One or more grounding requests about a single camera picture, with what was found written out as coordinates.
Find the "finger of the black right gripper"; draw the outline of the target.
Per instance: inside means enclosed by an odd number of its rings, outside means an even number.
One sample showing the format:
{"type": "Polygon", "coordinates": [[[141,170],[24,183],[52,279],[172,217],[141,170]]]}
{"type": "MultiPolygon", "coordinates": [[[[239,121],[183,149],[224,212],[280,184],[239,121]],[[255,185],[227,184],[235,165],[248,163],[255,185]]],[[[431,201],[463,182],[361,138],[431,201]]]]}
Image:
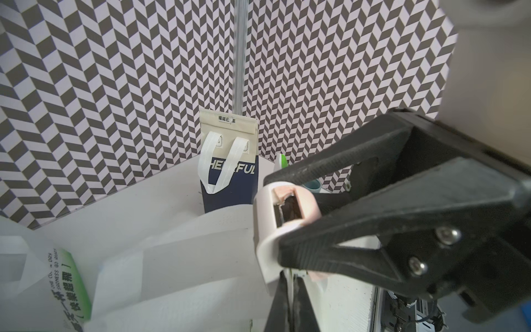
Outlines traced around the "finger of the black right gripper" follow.
{"type": "Polygon", "coordinates": [[[372,158],[377,160],[377,173],[392,177],[412,131],[413,125],[394,113],[379,116],[330,147],[269,174],[264,185],[300,185],[372,158]]]}
{"type": "Polygon", "coordinates": [[[456,158],[279,240],[279,264],[436,299],[485,283],[488,245],[530,212],[530,176],[456,158]]]}

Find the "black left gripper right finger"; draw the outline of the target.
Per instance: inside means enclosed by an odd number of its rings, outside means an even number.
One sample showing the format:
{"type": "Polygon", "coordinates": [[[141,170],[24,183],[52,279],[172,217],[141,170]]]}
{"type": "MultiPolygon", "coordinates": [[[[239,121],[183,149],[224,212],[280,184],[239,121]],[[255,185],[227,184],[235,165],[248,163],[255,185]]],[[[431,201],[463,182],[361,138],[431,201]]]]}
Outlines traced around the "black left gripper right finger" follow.
{"type": "Polygon", "coordinates": [[[302,277],[296,277],[293,286],[293,331],[320,332],[304,279],[302,277]]]}

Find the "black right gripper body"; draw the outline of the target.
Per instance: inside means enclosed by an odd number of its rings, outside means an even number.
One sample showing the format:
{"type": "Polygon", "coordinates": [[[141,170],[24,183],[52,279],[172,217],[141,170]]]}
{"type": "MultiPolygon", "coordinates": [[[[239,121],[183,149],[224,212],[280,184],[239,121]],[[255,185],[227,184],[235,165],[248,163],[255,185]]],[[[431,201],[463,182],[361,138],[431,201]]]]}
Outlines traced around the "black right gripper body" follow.
{"type": "Polygon", "coordinates": [[[397,153],[374,194],[384,223],[380,285],[438,300],[486,322],[530,299],[530,167],[482,142],[398,109],[374,119],[397,153]]]}

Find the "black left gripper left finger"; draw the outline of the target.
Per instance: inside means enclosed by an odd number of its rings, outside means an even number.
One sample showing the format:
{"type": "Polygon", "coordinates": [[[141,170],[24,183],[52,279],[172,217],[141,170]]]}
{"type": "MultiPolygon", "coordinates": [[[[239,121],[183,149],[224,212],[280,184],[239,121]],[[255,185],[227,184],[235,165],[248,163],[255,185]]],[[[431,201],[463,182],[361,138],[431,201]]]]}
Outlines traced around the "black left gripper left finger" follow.
{"type": "Polygon", "coordinates": [[[290,309],[288,301],[288,282],[284,272],[279,275],[279,283],[275,291],[264,332],[289,332],[290,309]]]}

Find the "small pink stapler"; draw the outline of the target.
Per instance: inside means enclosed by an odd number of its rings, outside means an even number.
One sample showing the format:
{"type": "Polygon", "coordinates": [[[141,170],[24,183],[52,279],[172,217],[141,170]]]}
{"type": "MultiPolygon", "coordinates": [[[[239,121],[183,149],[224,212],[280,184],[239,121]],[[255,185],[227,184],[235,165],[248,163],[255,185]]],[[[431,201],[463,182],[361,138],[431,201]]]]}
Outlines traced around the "small pink stapler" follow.
{"type": "Polygon", "coordinates": [[[283,267],[279,239],[321,218],[312,192],[280,181],[265,185],[254,198],[254,251],[268,293],[273,293],[283,267]]]}

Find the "green white bag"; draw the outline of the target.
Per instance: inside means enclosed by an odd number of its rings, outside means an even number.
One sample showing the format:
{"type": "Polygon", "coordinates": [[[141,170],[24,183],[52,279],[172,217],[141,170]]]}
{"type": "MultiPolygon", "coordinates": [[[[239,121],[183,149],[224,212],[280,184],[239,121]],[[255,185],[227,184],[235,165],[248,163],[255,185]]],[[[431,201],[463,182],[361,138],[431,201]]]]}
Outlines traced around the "green white bag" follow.
{"type": "Polygon", "coordinates": [[[278,153],[275,158],[274,172],[283,170],[288,167],[288,161],[286,155],[283,153],[278,153]]]}
{"type": "Polygon", "coordinates": [[[3,331],[269,331],[253,208],[151,223],[1,222],[3,331]]]}

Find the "navy cream Cheerful bag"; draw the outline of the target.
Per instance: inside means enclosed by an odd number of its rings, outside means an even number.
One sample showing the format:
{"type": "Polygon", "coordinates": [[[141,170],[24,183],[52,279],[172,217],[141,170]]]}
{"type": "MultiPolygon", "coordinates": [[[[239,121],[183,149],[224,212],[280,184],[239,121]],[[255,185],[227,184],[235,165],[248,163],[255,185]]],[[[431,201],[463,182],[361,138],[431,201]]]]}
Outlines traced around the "navy cream Cheerful bag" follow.
{"type": "Polygon", "coordinates": [[[257,119],[200,110],[198,176],[206,213],[252,204],[259,185],[257,119]]]}

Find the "green white bag front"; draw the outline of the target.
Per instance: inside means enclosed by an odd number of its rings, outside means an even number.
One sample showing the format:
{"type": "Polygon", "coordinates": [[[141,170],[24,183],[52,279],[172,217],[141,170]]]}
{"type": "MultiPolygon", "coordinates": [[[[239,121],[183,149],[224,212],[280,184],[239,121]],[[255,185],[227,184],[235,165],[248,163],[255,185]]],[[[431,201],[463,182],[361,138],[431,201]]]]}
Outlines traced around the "green white bag front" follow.
{"type": "Polygon", "coordinates": [[[275,158],[274,172],[283,170],[288,167],[288,161],[286,155],[283,153],[278,153],[275,158]]]}

